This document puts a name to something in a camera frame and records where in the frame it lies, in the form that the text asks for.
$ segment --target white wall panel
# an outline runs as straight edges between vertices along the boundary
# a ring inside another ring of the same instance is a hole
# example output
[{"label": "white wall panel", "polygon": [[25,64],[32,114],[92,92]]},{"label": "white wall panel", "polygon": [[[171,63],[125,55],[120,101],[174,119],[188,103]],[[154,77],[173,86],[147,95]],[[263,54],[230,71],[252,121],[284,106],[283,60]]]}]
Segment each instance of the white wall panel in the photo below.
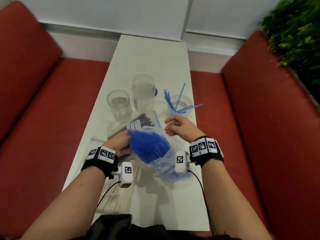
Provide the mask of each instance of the white wall panel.
[{"label": "white wall panel", "polygon": [[43,23],[180,40],[189,0],[20,0]]},{"label": "white wall panel", "polygon": [[280,0],[193,0],[187,32],[247,39]]}]

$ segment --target person's right hand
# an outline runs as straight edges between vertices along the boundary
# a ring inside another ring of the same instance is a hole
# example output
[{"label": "person's right hand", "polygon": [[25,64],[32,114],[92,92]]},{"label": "person's right hand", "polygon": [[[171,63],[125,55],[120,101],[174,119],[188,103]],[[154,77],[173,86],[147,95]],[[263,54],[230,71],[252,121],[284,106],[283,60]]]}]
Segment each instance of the person's right hand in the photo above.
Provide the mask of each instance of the person's right hand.
[{"label": "person's right hand", "polygon": [[181,115],[173,115],[166,119],[165,123],[170,123],[165,128],[169,136],[178,135],[189,143],[194,142],[200,136],[205,136],[205,133],[199,130],[194,123]]}]

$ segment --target green foliage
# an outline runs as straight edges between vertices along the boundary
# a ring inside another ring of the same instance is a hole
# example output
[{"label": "green foliage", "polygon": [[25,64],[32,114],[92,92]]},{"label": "green foliage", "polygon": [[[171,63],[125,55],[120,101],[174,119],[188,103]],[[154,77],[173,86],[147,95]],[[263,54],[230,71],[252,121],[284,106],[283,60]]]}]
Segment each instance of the green foliage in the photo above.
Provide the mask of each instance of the green foliage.
[{"label": "green foliage", "polygon": [[320,92],[320,0],[281,0],[261,22],[270,48]]}]

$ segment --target red seat cushion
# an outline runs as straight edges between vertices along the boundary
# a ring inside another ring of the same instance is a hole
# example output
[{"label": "red seat cushion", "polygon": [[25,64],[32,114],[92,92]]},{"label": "red seat cushion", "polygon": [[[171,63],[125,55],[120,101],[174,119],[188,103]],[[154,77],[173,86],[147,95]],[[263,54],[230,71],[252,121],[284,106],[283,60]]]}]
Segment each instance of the red seat cushion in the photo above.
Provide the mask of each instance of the red seat cushion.
[{"label": "red seat cushion", "polygon": [[0,150],[0,235],[21,236],[61,193],[109,63],[63,58]]},{"label": "red seat cushion", "polygon": [[197,126],[219,143],[231,178],[268,228],[241,134],[221,74],[191,71]]},{"label": "red seat cushion", "polygon": [[0,141],[61,55],[58,45],[21,2],[0,10]]},{"label": "red seat cushion", "polygon": [[318,239],[320,116],[254,33],[222,69],[277,239]]}]

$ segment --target clear plastic jar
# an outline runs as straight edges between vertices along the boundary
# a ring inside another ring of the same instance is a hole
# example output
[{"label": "clear plastic jar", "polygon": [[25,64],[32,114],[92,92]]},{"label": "clear plastic jar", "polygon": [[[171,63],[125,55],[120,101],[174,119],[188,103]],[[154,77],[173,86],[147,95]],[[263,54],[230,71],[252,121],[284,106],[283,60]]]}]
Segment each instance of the clear plastic jar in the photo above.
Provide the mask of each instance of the clear plastic jar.
[{"label": "clear plastic jar", "polygon": [[153,78],[146,74],[135,76],[132,83],[133,105],[140,113],[153,110],[155,105],[155,84]]},{"label": "clear plastic jar", "polygon": [[112,90],[109,92],[106,101],[115,120],[121,120],[123,117],[132,115],[130,97],[126,91],[121,89]]}]

